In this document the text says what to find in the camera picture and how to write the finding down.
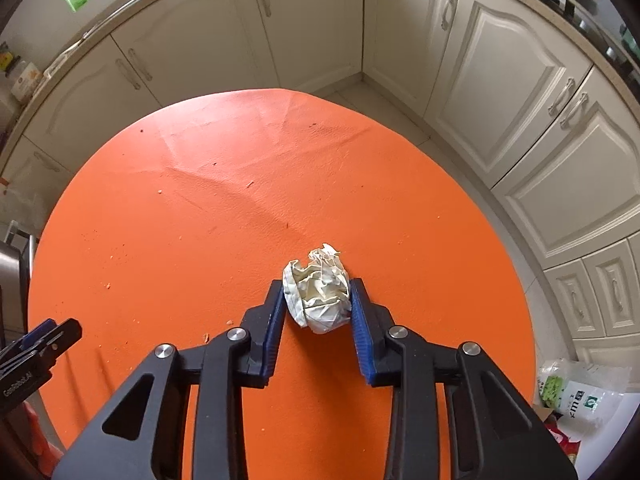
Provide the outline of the white paper ball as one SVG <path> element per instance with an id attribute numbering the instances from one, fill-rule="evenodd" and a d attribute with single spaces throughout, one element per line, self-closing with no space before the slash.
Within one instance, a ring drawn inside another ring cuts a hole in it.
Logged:
<path id="1" fill-rule="evenodd" d="M 282 272 L 288 312 L 301 328 L 323 335 L 350 323 L 350 281 L 340 252 L 329 244 L 314 248 L 303 266 L 290 261 Z"/>

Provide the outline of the cream kitchen cabinets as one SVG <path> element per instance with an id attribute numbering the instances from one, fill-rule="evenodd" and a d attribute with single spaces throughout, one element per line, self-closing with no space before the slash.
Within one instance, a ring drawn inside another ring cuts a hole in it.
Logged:
<path id="1" fill-rule="evenodd" d="M 639 97 L 574 0 L 129 0 L 58 58 L 1 150 L 1 220 L 40 232 L 126 126 L 206 93 L 363 78 L 494 194 L 579 359 L 639 362 Z"/>

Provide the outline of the stainless steel appliance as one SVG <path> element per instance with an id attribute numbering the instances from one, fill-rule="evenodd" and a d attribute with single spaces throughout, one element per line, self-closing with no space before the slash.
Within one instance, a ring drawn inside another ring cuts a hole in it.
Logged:
<path id="1" fill-rule="evenodd" d="M 16 221 L 1 240 L 1 347 L 26 334 L 28 292 L 39 238 Z"/>

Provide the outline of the white plastic bag on floor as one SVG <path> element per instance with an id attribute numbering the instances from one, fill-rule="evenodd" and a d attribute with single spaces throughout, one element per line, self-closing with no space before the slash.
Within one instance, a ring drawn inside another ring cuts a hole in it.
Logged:
<path id="1" fill-rule="evenodd" d="M 546 361 L 538 372 L 539 400 L 555 413 L 597 428 L 620 407 L 630 373 L 630 367 L 566 359 Z"/>

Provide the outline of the orange round tablecloth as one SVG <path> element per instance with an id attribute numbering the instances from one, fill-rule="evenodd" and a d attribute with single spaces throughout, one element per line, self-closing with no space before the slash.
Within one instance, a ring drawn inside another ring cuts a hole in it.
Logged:
<path id="1" fill-rule="evenodd" d="M 432 344 L 479 344 L 529 403 L 533 331 L 477 206 L 398 134 L 282 89 L 201 96 L 116 134 L 44 228 L 32 322 L 82 337 L 43 390 L 66 451 L 160 344 L 240 325 L 292 260 L 340 252 L 350 284 Z M 268 385 L 242 391 L 245 479 L 387 479 L 393 390 L 360 372 L 350 323 L 318 335 L 286 306 Z"/>

